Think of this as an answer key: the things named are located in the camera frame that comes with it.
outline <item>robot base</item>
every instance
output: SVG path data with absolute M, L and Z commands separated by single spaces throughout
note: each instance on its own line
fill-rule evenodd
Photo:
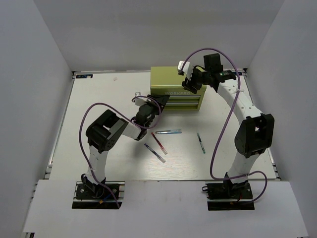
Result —
M 121 206 L 124 195 L 124 183 L 106 183 L 114 193 Z M 118 209 L 118 206 L 107 189 L 93 196 L 83 183 L 78 182 L 72 204 L 73 209 Z
M 230 192 L 221 182 L 206 183 L 202 190 L 207 193 L 208 211 L 254 210 L 254 203 L 248 202 L 253 198 L 248 182 Z

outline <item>white panel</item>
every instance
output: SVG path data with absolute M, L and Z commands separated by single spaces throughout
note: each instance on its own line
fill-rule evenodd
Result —
M 70 68 L 82 71 L 177 66 L 201 47 L 223 50 L 238 67 L 248 67 L 283 0 L 35 3 Z
M 32 0 L 0 1 L 0 231 L 20 237 L 45 174 L 71 71 Z
M 249 69 L 250 90 L 275 117 L 272 153 L 317 237 L 317 2 L 285 1 Z
M 240 78 L 241 88 L 249 97 L 245 80 L 242 76 Z M 76 79 L 54 155 L 50 179 L 80 179 L 81 174 L 87 171 L 87 163 L 79 148 L 78 130 L 81 119 L 91 104 L 108 103 L 128 118 L 132 118 L 136 115 L 138 107 L 131 102 L 131 99 L 135 92 L 139 91 L 142 95 L 150 93 L 149 72 L 103 73 L 94 74 L 91 79 Z M 87 116 L 83 131 L 85 132 L 105 110 L 107 108 L 104 106 L 92 109 Z M 199 112 L 164 111 L 157 127 L 149 130 L 141 141 L 120 137 L 108 155 L 107 180 L 211 179 L 209 173 L 211 155 L 229 110 L 226 101 L 208 87 Z M 234 136 L 238 128 L 238 120 L 232 116 L 214 163 L 213 171 L 217 177 L 224 177 L 234 161 L 236 155 Z M 163 156 L 150 132 L 170 129 L 182 129 L 183 133 L 157 135 L 168 152 Z M 202 152 L 197 132 L 200 133 L 206 154 Z M 82 138 L 88 153 L 87 137 L 84 133 Z M 166 163 L 159 161 L 146 149 L 144 143 L 161 154 L 166 159 Z M 276 178 L 267 152 L 257 159 L 252 168 L 252 171 L 254 170 L 263 170 L 269 178 Z M 258 174 L 250 178 L 263 179 Z
M 35 238 L 297 238 L 307 236 L 288 182 L 269 182 L 253 211 L 208 211 L 204 182 L 134 181 L 119 210 L 71 209 L 75 181 L 39 181 L 25 232 Z M 251 182 L 258 195 L 263 182 Z

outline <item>white table surface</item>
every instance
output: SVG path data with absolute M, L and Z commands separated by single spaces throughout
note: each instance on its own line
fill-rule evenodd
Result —
M 250 182 L 253 195 L 263 181 Z M 40 180 L 24 232 L 34 238 L 297 238 L 307 231 L 289 182 L 269 181 L 252 211 L 208 211 L 202 181 L 129 181 L 119 210 L 72 209 L 76 180 Z
M 244 77 L 240 77 L 242 89 L 247 91 Z M 132 118 L 138 111 L 131 99 L 136 91 L 142 95 L 150 93 L 150 72 L 97 73 L 91 79 L 75 79 L 62 131 L 53 157 L 53 169 L 50 179 L 80 180 L 87 171 L 86 161 L 78 143 L 78 130 L 86 109 L 95 102 L 104 102 Z M 84 124 L 85 133 L 91 124 L 105 110 L 96 106 L 87 116 Z M 207 88 L 199 112 L 164 111 L 161 121 L 155 129 L 141 140 L 121 136 L 109 152 L 106 164 L 106 178 L 112 181 L 122 180 L 209 180 L 209 167 L 212 151 L 219 136 L 230 107 L 211 88 Z M 234 136 L 239 128 L 238 120 L 233 115 L 218 148 L 213 173 L 223 177 L 231 167 L 236 148 Z M 150 132 L 166 129 L 182 129 L 182 134 L 157 135 L 168 151 L 164 156 Z M 200 133 L 205 146 L 203 154 L 197 139 Z M 82 135 L 84 148 L 89 153 L 87 137 Z M 145 146 L 149 144 L 166 163 L 159 161 Z M 275 179 L 270 156 L 266 151 L 255 162 L 252 171 L 261 170 L 269 179 Z M 251 179 L 262 179 L 253 175 Z

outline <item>blue marker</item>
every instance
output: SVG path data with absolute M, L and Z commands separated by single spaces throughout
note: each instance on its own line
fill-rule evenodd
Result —
M 202 150 L 203 150 L 203 153 L 205 154 L 205 153 L 206 153 L 206 151 L 205 151 L 205 148 L 204 148 L 204 146 L 203 146 L 202 140 L 201 140 L 201 138 L 200 138 L 200 136 L 199 136 L 199 133 L 198 133 L 198 132 L 197 132 L 197 136 L 198 136 L 198 139 L 199 139 L 200 146 L 201 146 L 201 148 L 202 148 Z
M 153 154 L 155 154 L 155 156 L 156 156 L 159 160 L 161 160 L 162 163 L 165 163 L 165 162 L 166 162 L 166 160 L 163 159 L 163 158 L 162 158 L 157 152 L 155 152 L 150 146 L 148 146 L 146 143 L 144 143 L 144 145 L 145 145 Z
M 160 130 L 160 131 L 156 131 L 155 134 L 180 134 L 182 133 L 181 129 L 177 129 L 177 130 Z

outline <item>white enclosure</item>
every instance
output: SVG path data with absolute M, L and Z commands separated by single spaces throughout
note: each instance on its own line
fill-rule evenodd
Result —
M 34 2 L 71 70 L 83 71 L 173 66 L 208 46 L 248 67 L 283 0 Z
M 75 184 L 74 180 L 63 180 L 62 184 L 53 179 L 39 181 L 24 231 L 41 238 L 307 236 L 286 181 L 270 181 L 254 211 L 208 211 L 202 181 L 130 181 L 119 210 L 78 211 L 70 206 Z M 252 181 L 251 186 L 259 193 L 263 183 Z

